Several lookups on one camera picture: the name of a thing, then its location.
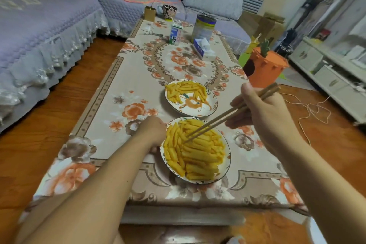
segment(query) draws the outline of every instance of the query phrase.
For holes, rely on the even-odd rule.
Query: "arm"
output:
[[[366,199],[300,136],[280,94],[262,101],[250,85],[241,95],[250,113],[228,120],[237,128],[254,125],[266,148],[283,164],[325,239],[332,243],[366,243]]]
[[[147,117],[137,133],[22,243],[112,243],[141,163],[165,134],[159,118]]]

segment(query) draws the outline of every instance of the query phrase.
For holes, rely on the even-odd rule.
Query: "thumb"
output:
[[[252,112],[256,111],[263,106],[263,101],[257,95],[256,91],[254,90],[253,86],[250,84],[249,81],[243,83],[243,85],[240,88],[240,91],[242,93],[243,100],[249,107],[250,111]]]

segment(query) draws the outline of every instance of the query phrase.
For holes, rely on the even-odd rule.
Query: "brown floor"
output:
[[[55,86],[48,98],[16,126],[0,137],[0,239],[8,243],[17,230],[17,219],[31,200],[41,178],[67,139],[94,91],[115,59],[123,42],[97,38],[78,65]],[[324,97],[316,92],[283,86],[303,102],[316,103]],[[303,120],[313,147],[366,196],[366,138],[330,102],[329,124],[315,118]],[[290,104],[295,120],[306,116],[300,105]],[[242,227],[134,226],[120,228],[126,244],[214,243],[233,234],[245,236],[248,244],[305,244],[305,228],[272,212],[247,216]]]

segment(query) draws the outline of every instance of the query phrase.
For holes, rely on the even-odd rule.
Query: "french fries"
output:
[[[168,127],[163,144],[169,166],[189,180],[212,180],[218,174],[218,166],[224,161],[225,145],[221,135],[214,130],[184,143],[191,131],[203,125],[202,121],[196,119],[179,121]]]
[[[167,97],[171,102],[183,104],[180,95],[193,93],[195,99],[205,102],[207,99],[206,88],[194,81],[180,81],[176,84],[166,85]]]

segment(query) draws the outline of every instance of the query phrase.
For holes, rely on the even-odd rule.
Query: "mug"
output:
[[[163,6],[158,6],[158,12],[164,15],[166,20],[172,20],[177,13],[177,8],[171,5],[164,4]]]

